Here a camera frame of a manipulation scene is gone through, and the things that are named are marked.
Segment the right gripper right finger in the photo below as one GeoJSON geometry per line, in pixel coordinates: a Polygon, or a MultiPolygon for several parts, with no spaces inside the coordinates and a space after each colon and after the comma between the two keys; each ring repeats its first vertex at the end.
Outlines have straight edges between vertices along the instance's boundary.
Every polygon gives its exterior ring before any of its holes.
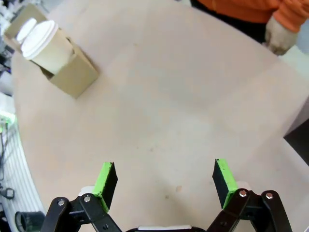
{"type": "Polygon", "coordinates": [[[290,222],[279,194],[266,190],[260,195],[240,188],[225,159],[216,159],[212,178],[221,204],[221,212],[207,228],[208,232],[232,232],[241,220],[251,222],[256,232],[288,232],[290,222]]]}

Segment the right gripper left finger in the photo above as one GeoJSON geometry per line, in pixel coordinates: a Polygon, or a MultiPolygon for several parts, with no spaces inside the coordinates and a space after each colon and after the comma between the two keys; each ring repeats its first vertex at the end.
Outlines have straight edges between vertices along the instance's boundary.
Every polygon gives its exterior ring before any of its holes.
{"type": "Polygon", "coordinates": [[[91,224],[97,232],[120,232],[108,214],[118,177],[114,162],[105,162],[91,193],[77,196],[73,201],[56,197],[51,201],[44,219],[46,232],[77,232],[82,225],[91,224]]]}

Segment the person's left hand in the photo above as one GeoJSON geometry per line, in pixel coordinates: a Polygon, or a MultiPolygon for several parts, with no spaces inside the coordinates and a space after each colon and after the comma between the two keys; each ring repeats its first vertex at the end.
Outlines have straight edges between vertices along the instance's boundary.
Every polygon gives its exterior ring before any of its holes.
{"type": "Polygon", "coordinates": [[[296,44],[297,33],[282,26],[273,16],[266,24],[264,46],[277,56],[284,55],[296,44]]]}

